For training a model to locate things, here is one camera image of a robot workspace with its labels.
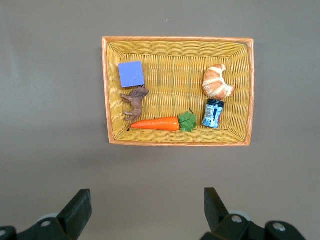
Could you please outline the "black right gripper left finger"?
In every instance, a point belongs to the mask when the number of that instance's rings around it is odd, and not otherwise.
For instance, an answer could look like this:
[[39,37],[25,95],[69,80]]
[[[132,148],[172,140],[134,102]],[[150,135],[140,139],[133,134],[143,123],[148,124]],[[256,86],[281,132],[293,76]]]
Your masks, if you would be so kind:
[[56,217],[46,217],[17,235],[18,240],[77,240],[92,215],[89,189],[81,189]]

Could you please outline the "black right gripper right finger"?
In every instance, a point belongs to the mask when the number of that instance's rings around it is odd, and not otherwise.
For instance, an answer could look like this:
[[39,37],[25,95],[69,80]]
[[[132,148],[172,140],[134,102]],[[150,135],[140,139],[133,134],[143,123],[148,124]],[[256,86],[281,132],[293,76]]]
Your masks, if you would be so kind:
[[249,222],[241,215],[230,214],[213,187],[204,189],[204,213],[210,232],[203,240],[246,240]]

